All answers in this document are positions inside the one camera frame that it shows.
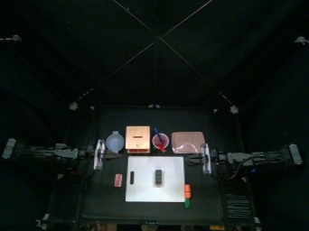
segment black enclosure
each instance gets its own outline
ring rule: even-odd
[[[224,152],[299,144],[304,166],[262,166],[252,188],[267,230],[307,230],[308,6],[305,0],[2,1],[2,150],[8,138],[86,145],[122,116],[149,124],[161,117],[172,132],[172,115],[182,111],[193,128],[181,129],[197,129],[194,112],[208,111],[206,139]],[[36,230],[52,166],[20,158],[2,160],[0,171],[0,229]]]

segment table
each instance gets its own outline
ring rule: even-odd
[[[210,149],[217,148],[222,152],[242,152],[244,149],[238,117],[229,110],[103,107],[95,113],[86,115],[87,118],[82,115],[82,121],[74,120],[74,125],[69,127],[71,131],[67,133],[67,143],[86,144],[86,140],[91,138],[106,139],[113,131],[119,131],[126,137],[127,125],[150,125],[169,137],[174,132],[204,132]],[[126,202],[130,155],[126,150],[122,150],[121,154],[123,157],[105,162],[103,170],[98,171],[81,186],[79,196],[71,197],[71,199],[67,197],[69,200],[75,201],[71,204],[81,203],[79,207],[71,210],[79,214],[81,222],[105,221],[119,224],[155,222],[162,225],[222,224],[225,211],[221,185],[209,175],[204,175],[201,165],[185,164],[185,180],[192,184],[190,209],[185,208],[184,203]],[[149,154],[149,156],[161,155],[188,156],[188,154],[173,153],[172,145],[168,147],[166,153],[153,149]],[[117,173],[123,174],[123,184],[119,189],[114,187]]]

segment black wall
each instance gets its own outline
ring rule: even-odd
[[[309,47],[289,58],[277,76],[252,98],[241,113],[246,150],[276,151],[297,143],[303,159],[309,156]],[[307,230],[308,167],[265,166],[253,176],[257,211],[269,230]]]

